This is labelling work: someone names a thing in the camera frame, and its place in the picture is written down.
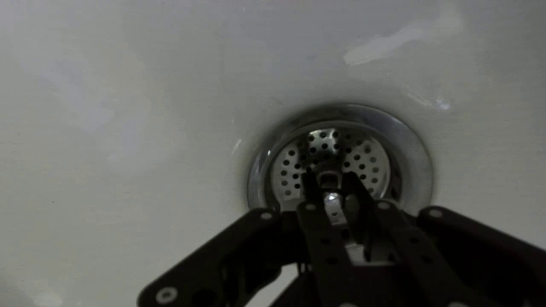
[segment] white sink basin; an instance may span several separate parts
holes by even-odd
[[[433,202],[546,247],[540,0],[0,0],[0,305],[129,307],[245,206],[262,136],[366,102]]]

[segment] drain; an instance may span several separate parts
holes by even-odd
[[[301,173],[320,165],[354,172],[375,199],[388,197],[407,213],[431,196],[428,153],[402,121],[375,107],[334,103],[271,134],[248,173],[248,206],[294,209],[305,201]]]

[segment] white porcelain surface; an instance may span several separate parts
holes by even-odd
[[[134,305],[245,211],[262,134],[330,100],[407,121],[433,156],[433,202],[546,247],[544,11],[0,0],[0,305]]]

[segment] drain strainer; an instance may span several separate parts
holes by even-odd
[[[361,103],[298,114],[257,151],[248,175],[248,206],[294,209],[305,201],[301,173],[320,165],[354,172],[373,197],[407,213],[426,206],[431,167],[419,138],[393,115]]]

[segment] metal drain cover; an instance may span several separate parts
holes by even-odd
[[[407,213],[431,196],[431,165],[419,138],[397,117],[361,103],[298,114],[271,134],[248,173],[248,206],[294,209],[305,201],[301,173],[320,165],[354,172],[373,197]]]

